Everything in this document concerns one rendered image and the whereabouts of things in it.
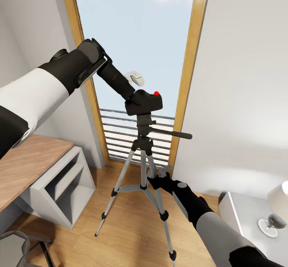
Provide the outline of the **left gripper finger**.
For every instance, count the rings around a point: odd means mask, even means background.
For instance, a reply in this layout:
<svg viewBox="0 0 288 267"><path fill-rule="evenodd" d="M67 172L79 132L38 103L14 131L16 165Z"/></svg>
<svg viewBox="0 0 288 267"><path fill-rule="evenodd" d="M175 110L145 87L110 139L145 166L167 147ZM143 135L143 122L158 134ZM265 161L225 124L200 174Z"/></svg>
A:
<svg viewBox="0 0 288 267"><path fill-rule="evenodd" d="M134 103L138 104L139 106L141 105L141 102L138 100L136 95L133 93L128 99L132 100Z"/></svg>

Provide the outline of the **camera tripod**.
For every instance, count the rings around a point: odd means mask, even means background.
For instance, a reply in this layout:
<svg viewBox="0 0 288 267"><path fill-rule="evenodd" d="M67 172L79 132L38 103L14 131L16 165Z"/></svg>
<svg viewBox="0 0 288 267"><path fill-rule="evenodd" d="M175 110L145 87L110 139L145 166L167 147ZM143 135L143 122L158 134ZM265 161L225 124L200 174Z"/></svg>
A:
<svg viewBox="0 0 288 267"><path fill-rule="evenodd" d="M183 133L183 132L176 132L176 131L166 131L166 130L160 130L160 129L152 128L151 126L153 124L156 124L156 120L152 121L151 112L146 112L146 113L142 113L142 114L137 115L138 138L134 140L133 145L131 147L131 151L128 155L128 158L127 158L125 165L122 169L122 172L119 176L117 184L116 184L115 188L113 188L113 190L112 190L110 202L107 206L106 211L102 214L102 221L101 221L101 224L98 228L98 231L95 234L95 237L97 237L98 232L99 232L99 230L103 224L103 221L107 216L107 212L108 212L108 210L112 204L114 197L117 195L117 193L118 192L141 191L142 190L146 194L148 199L153 203L153 205L155 206L155 208L158 210L158 212L160 214L160 218L163 221L164 230L165 230L166 238L167 238L167 242L168 242L169 255L170 255L170 258L172 260L173 267L176 267L176 264L175 264L176 251L172 249L172 244L171 244L168 226L167 226L167 222L166 222L169 214L168 214L167 210L164 210L160 189L158 188L155 190L155 193L156 193L156 198L155 198L154 195L151 193L151 191L147 187L148 183L149 183L147 177L150 177L152 179L157 177L156 167L155 167L153 156L152 156L153 155L152 146L154 145L154 143L153 143L153 139L150 141L150 137L148 137L147 135L150 132L154 131L154 132L170 134L170 135L176 136L176 137L192 139L192 134ZM149 125L151 125L151 126L149 126ZM140 150L141 150L141 184L140 185L130 185L130 186L120 187L122 179L123 179L123 177L127 171L127 168L129 167L131 159L132 159L135 151L137 150L137 148L140 148ZM148 163L149 163L149 167L150 167L150 170L147 173L147 175L146 175L146 156L148 158Z"/></svg>

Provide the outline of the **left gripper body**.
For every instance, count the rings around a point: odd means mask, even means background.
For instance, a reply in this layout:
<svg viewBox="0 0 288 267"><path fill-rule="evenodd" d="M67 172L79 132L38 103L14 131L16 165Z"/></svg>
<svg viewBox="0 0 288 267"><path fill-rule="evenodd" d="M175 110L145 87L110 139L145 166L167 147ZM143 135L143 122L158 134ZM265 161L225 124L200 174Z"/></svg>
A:
<svg viewBox="0 0 288 267"><path fill-rule="evenodd" d="M110 82L106 83L125 100L127 100L136 91L119 70L116 76Z"/></svg>

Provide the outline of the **digital camera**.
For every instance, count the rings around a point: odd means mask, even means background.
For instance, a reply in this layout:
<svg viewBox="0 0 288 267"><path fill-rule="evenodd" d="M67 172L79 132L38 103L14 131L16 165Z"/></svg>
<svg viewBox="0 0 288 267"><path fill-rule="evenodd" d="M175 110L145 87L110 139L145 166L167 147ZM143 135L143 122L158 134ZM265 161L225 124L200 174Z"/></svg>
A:
<svg viewBox="0 0 288 267"><path fill-rule="evenodd" d="M138 89L134 94L141 102L141 105L139 106L132 100L127 99L124 103L128 116L157 111L163 108L162 96L158 91L154 92L154 94L149 94L143 89Z"/></svg>

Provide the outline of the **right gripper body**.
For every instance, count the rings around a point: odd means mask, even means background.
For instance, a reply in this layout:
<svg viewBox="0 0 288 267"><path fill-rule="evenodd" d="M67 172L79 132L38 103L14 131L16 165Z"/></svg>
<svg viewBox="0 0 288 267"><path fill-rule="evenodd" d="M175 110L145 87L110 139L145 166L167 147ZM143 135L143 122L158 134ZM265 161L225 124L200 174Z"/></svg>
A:
<svg viewBox="0 0 288 267"><path fill-rule="evenodd" d="M153 189L156 190L156 189L161 187L164 190L166 190L166 183L169 180L171 180L169 172L166 172L166 177L164 177L164 178L157 176L156 178L152 179Z"/></svg>

